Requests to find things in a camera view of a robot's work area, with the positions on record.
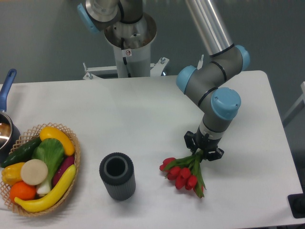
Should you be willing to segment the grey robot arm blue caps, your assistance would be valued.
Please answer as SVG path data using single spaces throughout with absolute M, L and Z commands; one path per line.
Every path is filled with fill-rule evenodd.
M 241 105 L 239 94 L 224 83 L 248 67 L 250 56 L 232 42 L 211 0 L 188 0 L 186 5 L 211 60 L 203 68 L 187 66 L 177 75 L 178 88 L 203 111 L 197 131 L 187 132 L 184 140 L 192 153 L 213 161 L 223 156 L 218 144 Z M 141 0 L 87 0 L 77 11 L 88 30 L 102 31 L 113 47 L 118 77 L 152 75 L 150 45 L 157 29 Z

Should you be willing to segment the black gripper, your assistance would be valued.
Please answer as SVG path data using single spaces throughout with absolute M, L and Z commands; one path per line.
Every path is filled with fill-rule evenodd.
M 218 148 L 220 138 L 212 138 L 208 133 L 203 134 L 200 129 L 194 134 L 191 131 L 187 131 L 184 135 L 186 147 L 195 154 L 197 149 L 201 149 L 200 162 L 203 160 L 215 161 L 221 159 L 224 155 L 224 151 Z

